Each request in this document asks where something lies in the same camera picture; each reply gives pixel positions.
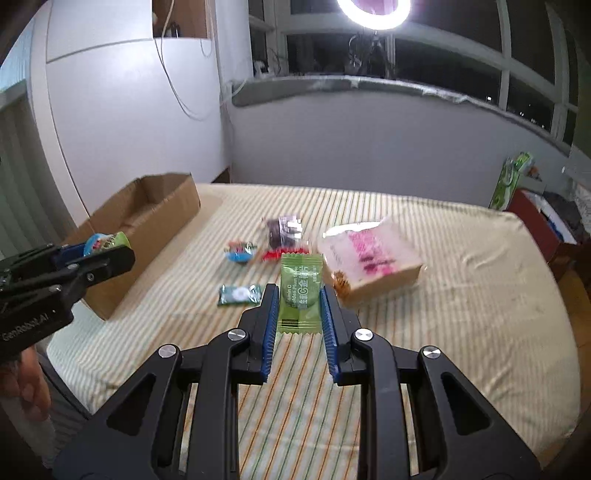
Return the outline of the left hand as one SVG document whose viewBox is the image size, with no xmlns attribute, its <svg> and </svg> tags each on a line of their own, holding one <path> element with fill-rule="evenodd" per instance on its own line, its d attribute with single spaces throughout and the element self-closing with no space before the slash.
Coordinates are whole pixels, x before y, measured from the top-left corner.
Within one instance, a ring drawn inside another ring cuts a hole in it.
<svg viewBox="0 0 591 480">
<path fill-rule="evenodd" d="M 18 360 L 1 365 L 1 396 L 18 398 L 31 421 L 42 422 L 49 417 L 50 390 L 35 347 L 24 350 Z"/>
</svg>

